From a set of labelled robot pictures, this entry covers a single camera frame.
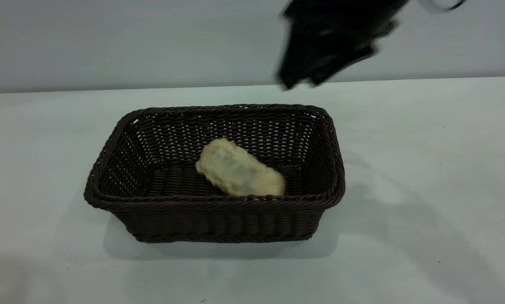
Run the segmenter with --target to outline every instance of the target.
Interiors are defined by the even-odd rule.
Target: white table
[[[347,194],[315,236],[143,244],[83,200],[149,106],[301,103],[335,121]],[[0,95],[0,303],[505,304],[505,77]]]

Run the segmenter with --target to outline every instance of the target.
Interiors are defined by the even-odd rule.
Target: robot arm
[[[278,78],[287,89],[303,79],[319,85],[341,69],[372,57],[377,52],[375,40],[397,27],[393,17],[408,1],[293,0],[283,12],[291,34]]]

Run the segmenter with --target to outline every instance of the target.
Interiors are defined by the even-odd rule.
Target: dark brown wicker basket
[[[232,198],[196,173],[226,137],[285,176],[285,196]],[[312,236],[345,192],[333,121],[301,105],[149,108],[119,121],[85,187],[139,241],[274,242]]]

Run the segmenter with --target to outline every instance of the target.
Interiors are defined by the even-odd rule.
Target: bread
[[[225,138],[204,147],[196,170],[232,196],[285,194],[285,178],[280,173]]]

